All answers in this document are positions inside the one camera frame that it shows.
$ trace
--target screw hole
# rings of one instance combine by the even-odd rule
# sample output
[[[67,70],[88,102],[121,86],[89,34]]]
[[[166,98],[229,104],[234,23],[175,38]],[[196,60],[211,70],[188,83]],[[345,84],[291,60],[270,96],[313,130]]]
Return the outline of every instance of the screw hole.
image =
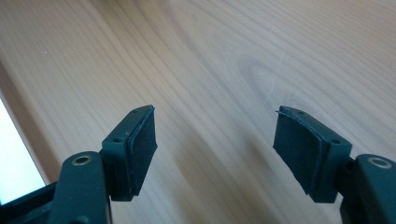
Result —
[[[91,156],[80,156],[78,158],[75,158],[72,161],[73,165],[79,166],[79,165],[85,165],[89,163],[92,160]]]
[[[392,167],[392,164],[390,164],[390,162],[378,157],[370,157],[369,159],[367,159],[367,161],[370,162],[372,165],[382,169],[390,169]]]

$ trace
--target small hole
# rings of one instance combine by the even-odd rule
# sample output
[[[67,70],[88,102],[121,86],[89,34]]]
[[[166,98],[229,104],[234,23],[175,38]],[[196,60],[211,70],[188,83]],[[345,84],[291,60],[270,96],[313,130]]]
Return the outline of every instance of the small hole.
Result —
[[[83,163],[87,160],[89,160],[88,157],[80,157],[80,158],[76,159],[76,163]]]
[[[113,142],[120,143],[122,142],[122,138],[115,138],[113,139]]]
[[[89,163],[92,160],[91,156],[80,156],[72,161],[73,165],[80,166]]]
[[[379,168],[382,169],[390,169],[392,167],[392,164],[390,164],[390,162],[385,161],[381,158],[378,157],[370,157],[369,159],[367,159],[372,165],[375,165]]]

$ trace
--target wood grain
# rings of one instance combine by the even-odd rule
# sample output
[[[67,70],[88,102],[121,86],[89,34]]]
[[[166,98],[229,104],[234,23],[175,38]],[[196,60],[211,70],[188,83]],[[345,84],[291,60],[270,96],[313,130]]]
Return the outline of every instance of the wood grain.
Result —
[[[396,160],[396,3],[0,2],[1,89],[48,182],[156,106],[158,151],[116,223],[340,223],[272,149],[300,108]]]

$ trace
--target wooden table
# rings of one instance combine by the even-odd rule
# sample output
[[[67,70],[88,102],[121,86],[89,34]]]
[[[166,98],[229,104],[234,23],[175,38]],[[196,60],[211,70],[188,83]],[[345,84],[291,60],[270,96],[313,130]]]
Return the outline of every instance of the wooden table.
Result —
[[[48,183],[155,105],[158,150],[116,223],[340,223],[272,149],[302,109],[396,160],[396,2],[0,2],[0,85]]]

